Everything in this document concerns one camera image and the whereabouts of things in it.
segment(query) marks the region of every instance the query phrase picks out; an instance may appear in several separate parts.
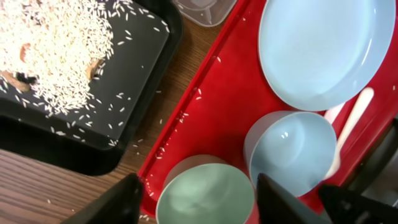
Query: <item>light blue bowl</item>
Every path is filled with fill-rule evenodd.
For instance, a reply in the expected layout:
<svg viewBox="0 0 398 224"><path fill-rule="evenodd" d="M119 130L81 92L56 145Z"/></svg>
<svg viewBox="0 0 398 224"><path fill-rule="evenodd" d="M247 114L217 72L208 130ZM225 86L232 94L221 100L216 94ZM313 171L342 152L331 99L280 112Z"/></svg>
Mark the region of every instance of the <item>light blue bowl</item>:
<svg viewBox="0 0 398 224"><path fill-rule="evenodd" d="M263 72L290 106L327 110L372 79L395 20L396 0L268 0L259 29Z"/></svg>
<svg viewBox="0 0 398 224"><path fill-rule="evenodd" d="M260 118L244 140L250 178L264 173L299 197L319 184L336 151L336 134L316 113L277 111Z"/></svg>

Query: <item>clear plastic container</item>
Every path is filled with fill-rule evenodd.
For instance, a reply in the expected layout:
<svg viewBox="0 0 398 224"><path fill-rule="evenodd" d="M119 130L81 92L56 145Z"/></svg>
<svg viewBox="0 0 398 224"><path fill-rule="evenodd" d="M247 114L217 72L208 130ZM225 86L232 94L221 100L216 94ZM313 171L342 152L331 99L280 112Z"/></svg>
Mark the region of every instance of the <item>clear plastic container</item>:
<svg viewBox="0 0 398 224"><path fill-rule="evenodd" d="M180 12L197 24L213 27L220 24L237 0L173 0Z"/></svg>

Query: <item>black tray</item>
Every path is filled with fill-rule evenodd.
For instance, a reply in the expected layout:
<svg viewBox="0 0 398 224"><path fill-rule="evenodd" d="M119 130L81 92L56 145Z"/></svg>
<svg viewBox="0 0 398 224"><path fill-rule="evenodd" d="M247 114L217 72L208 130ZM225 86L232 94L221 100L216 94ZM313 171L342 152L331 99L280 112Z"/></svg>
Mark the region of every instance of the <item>black tray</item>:
<svg viewBox="0 0 398 224"><path fill-rule="evenodd" d="M15 152L86 175L103 175L112 171L117 166L130 139L133 137L141 119L145 115L165 70L177 50L183 34L181 15L171 1L138 0L131 5L136 9L137 16L146 16L147 14L140 14L138 5L148 9L152 14L160 18L157 21L158 25L154 25L157 20L157 18L155 18L152 21L151 19L146 19L146 21L149 21L148 24L142 25L142 23L140 23L138 24L139 27L143 28L143 26L149 26L147 31L152 30L155 34L160 34L160 32L155 31L153 27L157 26L159 29L165 29L164 25L161 23L159 25L162 19L168 24L170 29L170 33L164 32L163 34L166 34L166 36L160 36L158 39L147 37L148 42L155 41L157 45L155 44L152 47L153 49L149 49L155 53L144 61L141 60L135 63L139 58L145 58L146 52L140 49L140 46L128 46L126 45L128 40L124 40L124 45L115 46L124 47L122 49L123 53L118 55L115 50L115 55L112 59L116 62L123 61L124 64L128 64L126 68L120 69L119 72L131 76L140 73L140 79L137 79L137 82L131 83L130 85L126 85L127 82L117 82L117 80L113 81L112 79L102 81L102 83L107 83L107 85L115 86L113 86L114 88L110 88L112 91L111 93L108 92L103 95L103 97L101 97L101 94L97 96L102 101L102 105L98 103L94 104L95 100L92 101L92 104L96 107L103 107L104 110L101 112L98 109L92 108L90 108L90 110L81 109L79 113L76 114L72 111L68 116L58 114L57 116L52 116L50 119L45 118L44 112L37 110L37 108L33 106L23 108L15 99L12 101L4 97L0 98L0 149ZM134 16L129 15L129 21L132 19L134 19ZM122 41L120 38L117 39L118 36L115 30L119 30L117 32L120 34L121 32L123 33L124 28L113 26L113 32L115 33L114 44L115 42ZM145 36L147 36L147 33L140 33L137 35L133 34L133 32L131 33L133 40L137 38L141 41L145 41ZM101 79L111 77L106 75L107 66L108 63L105 66L104 76L100 77ZM98 84L95 81L90 83L90 92L96 91L96 89L104 90L103 86L101 86L101 79ZM125 93L123 99L116 98L116 94L119 92ZM26 93L24 93L24 98L29 100L30 98L25 95ZM114 113L119 112L119 110L124 107L124 105L116 106L120 101L127 102L129 107L125 106L126 109L124 113L118 114L117 116L106 114L109 108L109 102L113 101L116 101L116 103L113 103ZM84 127L84 123L87 121L84 122L82 120L79 122L78 120L83 114L89 114L92 121L100 125L98 125L97 128L93 127L91 129L87 126ZM107 129L109 130L108 123L110 123L107 119L112 120L114 127L109 133L106 132ZM76 125L68 129L66 122L71 123L72 121L76 121ZM122 126L118 126L118 122L120 121L124 121ZM67 133L67 136L57 136L51 133L50 126L54 127L56 131ZM72 134L77 135L79 128L85 130L83 137L85 142L72 136ZM115 147L110 146L108 144L109 139L118 140L118 145Z"/></svg>

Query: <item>brown object in rice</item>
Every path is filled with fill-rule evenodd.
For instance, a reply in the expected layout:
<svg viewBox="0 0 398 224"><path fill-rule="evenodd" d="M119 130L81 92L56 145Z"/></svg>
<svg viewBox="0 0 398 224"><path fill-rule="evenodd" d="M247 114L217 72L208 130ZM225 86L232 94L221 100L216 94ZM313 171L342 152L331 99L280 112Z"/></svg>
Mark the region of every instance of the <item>brown object in rice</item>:
<svg viewBox="0 0 398 224"><path fill-rule="evenodd" d="M103 62L103 60L96 60L92 62L91 65L86 69L86 76L89 80L94 77L95 71L97 71L98 66L101 65Z"/></svg>
<svg viewBox="0 0 398 224"><path fill-rule="evenodd" d="M21 61L23 61L25 63L25 56L26 56L26 50L28 50L30 47L30 44L24 44L21 47L21 52L19 53L19 58L21 59Z"/></svg>
<svg viewBox="0 0 398 224"><path fill-rule="evenodd" d="M24 82L20 82L17 78L12 76L11 72L1 72L0 74L10 83L13 87L17 88L20 91L29 91L30 85Z"/></svg>

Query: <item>bowl rim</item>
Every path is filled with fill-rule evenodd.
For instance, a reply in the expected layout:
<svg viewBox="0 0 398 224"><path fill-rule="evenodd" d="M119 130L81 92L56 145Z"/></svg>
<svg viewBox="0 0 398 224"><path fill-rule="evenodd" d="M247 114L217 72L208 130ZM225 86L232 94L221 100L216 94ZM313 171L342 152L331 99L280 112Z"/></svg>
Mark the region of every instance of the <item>bowl rim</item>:
<svg viewBox="0 0 398 224"><path fill-rule="evenodd" d="M184 173L186 173L186 172L188 172L188 171L190 171L190 170L192 170L192 169L197 169L197 168L200 168L200 167L203 167L203 166L213 166L213 165L225 166L225 167L230 168L231 170L237 171L237 174L242 174L242 176L245 177L245 178L247 179L247 182L250 183L249 185L251 186L251 193L252 193L252 194L250 195L250 197L252 198L253 203L252 203L252 205L251 205L250 212L248 213L248 215L247 215L246 220L244 221L244 223L246 223L246 222L249 220L251 214L252 214L253 211L254 211L254 207L255 207L254 204L256 203L256 190L255 190L255 188L253 187L253 184L252 184L250 178L249 178L243 171L241 171L240 169L236 168L235 166L231 166L231 165L229 165L229 164L217 163L217 162L210 162L210 163L201 164L201 165L199 165L199 166L195 166L195 167L189 168L189 169L187 169L187 170L181 172L179 175L177 175L176 177L174 177L174 178L163 188L162 193L160 194L159 199L158 199L158 201L157 201L156 210L155 210L155 219L156 219L156 222L157 222L158 224L163 224L163 223L161 223L161 222L158 220L160 202L162 201L162 197L165 195L167 189L175 182L175 180L177 180L182 174L184 174Z"/></svg>
<svg viewBox="0 0 398 224"><path fill-rule="evenodd" d="M249 170L250 180L252 181L252 184L255 185L255 186L256 186L256 184L255 184L255 182L254 182L254 179L253 179L252 173L251 173L251 172L252 172L252 161L253 161L254 154L255 154L256 151L257 151L256 149L257 149L257 147L258 147L258 145L259 145L259 143L260 143L260 140L267 134L267 132L268 132L272 127L274 127L275 125L277 125L278 123L282 122L283 120L285 120L285 119L287 119L287 118L289 118L289 117L297 116L297 115L300 115L300 114L310 114L310 115L314 116L315 118L320 118L320 121L324 122L325 124L329 124L329 125L328 125L329 131L331 131L331 133L334 133L334 134L333 134L333 139L334 139L333 155L334 155L334 156L333 156L332 160L329 162L329 163L330 163L329 169L330 169L330 167L331 167L333 161L334 161L335 158L336 158L337 138L336 138L336 133L335 133L335 130L333 129L333 126L332 126L323 116L321 116L321 115L319 115L319 114L317 114L317 113L314 113L314 112L309 112L309 111L290 111L290 112L291 112L290 114L287 114L287 115L285 115L284 117L282 117L282 118L278 119L277 121L273 122L273 123L261 134L261 136L259 137L259 139L257 140L256 144L255 144L254 147L253 147L252 153L251 153L251 155L250 155L249 164L248 164L248 170ZM311 191L311 190L312 190L312 189L309 189L308 191L306 191L305 193L303 193L303 194L301 194L301 195L293 195L292 193L290 193L290 192L289 192L289 193L292 194L294 197L300 197L300 196L305 195L306 193L308 193L308 192Z"/></svg>

